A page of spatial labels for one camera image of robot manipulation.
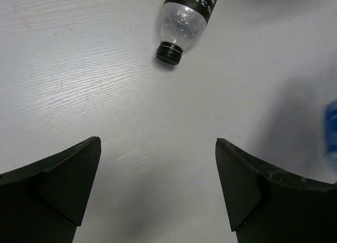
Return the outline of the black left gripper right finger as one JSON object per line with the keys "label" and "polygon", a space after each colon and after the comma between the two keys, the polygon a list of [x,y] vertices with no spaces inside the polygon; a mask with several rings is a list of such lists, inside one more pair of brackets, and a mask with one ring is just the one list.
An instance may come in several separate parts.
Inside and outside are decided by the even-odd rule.
{"label": "black left gripper right finger", "polygon": [[288,172],[223,138],[215,158],[238,242],[336,242],[335,184]]}

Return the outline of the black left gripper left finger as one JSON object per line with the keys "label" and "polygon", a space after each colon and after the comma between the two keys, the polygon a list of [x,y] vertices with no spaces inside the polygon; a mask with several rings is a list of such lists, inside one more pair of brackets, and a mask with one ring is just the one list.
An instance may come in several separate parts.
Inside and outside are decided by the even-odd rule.
{"label": "black left gripper left finger", "polygon": [[100,138],[90,137],[1,174],[1,242],[72,242],[100,156]]}

